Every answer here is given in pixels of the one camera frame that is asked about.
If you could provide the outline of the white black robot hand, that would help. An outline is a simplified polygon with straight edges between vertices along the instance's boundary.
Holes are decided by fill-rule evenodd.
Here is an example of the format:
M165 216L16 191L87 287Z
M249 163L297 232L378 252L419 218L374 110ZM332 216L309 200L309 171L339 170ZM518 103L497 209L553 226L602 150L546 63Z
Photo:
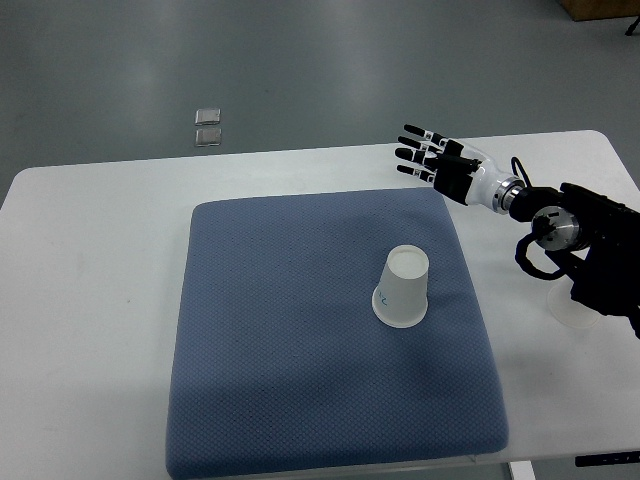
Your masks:
M505 215L526 183L501 170L485 153L456 139L406 124L395 155L397 170L461 205L482 205Z

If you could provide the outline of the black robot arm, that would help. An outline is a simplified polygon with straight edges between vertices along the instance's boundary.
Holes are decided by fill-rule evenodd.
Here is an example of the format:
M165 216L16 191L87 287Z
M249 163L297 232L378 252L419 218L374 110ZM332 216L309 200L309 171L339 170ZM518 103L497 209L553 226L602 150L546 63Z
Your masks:
M584 187L525 187L508 209L531 232L516 245L528 275L568 277L573 301L605 316L625 317L639 333L639 213Z

